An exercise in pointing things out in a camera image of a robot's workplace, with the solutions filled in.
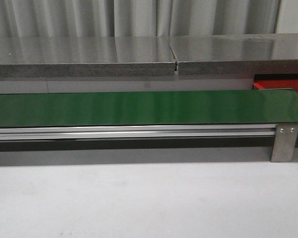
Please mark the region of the left grey stone slab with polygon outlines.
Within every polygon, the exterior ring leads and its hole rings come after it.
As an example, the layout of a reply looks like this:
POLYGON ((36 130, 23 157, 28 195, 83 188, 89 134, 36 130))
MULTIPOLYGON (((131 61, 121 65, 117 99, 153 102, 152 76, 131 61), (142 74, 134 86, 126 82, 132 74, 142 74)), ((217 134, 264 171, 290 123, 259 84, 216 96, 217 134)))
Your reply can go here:
POLYGON ((164 37, 2 37, 0 78, 172 76, 164 37))

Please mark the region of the grey stone slab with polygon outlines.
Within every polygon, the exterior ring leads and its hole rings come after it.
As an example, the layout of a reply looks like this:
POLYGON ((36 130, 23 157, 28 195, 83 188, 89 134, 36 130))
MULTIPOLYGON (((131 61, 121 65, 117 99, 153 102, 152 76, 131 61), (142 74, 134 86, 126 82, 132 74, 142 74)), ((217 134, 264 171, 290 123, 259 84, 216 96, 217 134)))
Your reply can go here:
POLYGON ((179 75, 298 74, 298 33, 174 36, 179 75))
POLYGON ((0 78, 172 76, 164 37, 2 37, 0 78))

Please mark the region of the right grey stone slab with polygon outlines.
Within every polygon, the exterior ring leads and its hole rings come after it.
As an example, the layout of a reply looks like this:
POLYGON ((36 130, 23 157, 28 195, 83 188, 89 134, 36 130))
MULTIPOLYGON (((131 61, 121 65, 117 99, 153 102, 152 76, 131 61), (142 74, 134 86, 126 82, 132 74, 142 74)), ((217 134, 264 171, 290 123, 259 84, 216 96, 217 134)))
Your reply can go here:
POLYGON ((179 75, 298 74, 298 33, 174 36, 179 75))

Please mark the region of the green conveyor belt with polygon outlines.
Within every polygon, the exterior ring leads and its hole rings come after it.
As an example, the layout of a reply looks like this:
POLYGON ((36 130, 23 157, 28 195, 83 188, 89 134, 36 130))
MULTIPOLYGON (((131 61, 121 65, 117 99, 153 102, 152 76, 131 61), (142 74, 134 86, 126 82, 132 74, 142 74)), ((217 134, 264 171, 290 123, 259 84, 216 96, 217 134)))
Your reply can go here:
POLYGON ((0 94, 0 128, 296 122, 288 89, 0 94))

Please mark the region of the red tray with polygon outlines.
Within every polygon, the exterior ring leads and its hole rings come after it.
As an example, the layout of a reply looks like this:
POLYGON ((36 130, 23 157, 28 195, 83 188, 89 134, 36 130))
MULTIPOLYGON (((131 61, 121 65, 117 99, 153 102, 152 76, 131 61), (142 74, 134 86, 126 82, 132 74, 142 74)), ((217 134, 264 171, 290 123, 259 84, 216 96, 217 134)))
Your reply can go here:
POLYGON ((253 89, 294 89, 298 92, 298 74, 256 74, 253 89))

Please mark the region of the grey curtain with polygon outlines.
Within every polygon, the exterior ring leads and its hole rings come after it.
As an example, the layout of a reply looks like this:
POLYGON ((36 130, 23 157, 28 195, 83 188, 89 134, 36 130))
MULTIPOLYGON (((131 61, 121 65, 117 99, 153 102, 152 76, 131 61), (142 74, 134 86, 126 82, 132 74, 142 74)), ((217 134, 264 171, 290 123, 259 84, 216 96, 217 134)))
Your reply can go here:
POLYGON ((298 33, 298 0, 0 0, 0 37, 298 33))

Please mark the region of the aluminium conveyor frame rail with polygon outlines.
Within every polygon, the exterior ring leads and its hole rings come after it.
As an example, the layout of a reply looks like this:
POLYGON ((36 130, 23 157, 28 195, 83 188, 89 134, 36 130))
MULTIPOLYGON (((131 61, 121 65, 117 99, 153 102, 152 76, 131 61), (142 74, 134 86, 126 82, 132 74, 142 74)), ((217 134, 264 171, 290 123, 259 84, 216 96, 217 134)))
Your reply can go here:
POLYGON ((276 124, 182 124, 0 128, 0 141, 271 136, 276 124))

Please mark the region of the steel conveyor support bracket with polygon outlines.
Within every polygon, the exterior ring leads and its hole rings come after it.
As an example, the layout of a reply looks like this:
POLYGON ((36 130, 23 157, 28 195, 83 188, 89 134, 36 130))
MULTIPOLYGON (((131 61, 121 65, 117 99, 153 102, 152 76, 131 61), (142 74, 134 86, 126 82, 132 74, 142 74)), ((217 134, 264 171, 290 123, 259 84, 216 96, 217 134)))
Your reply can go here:
POLYGON ((271 162, 291 162, 298 137, 298 124, 278 124, 275 132, 271 162))

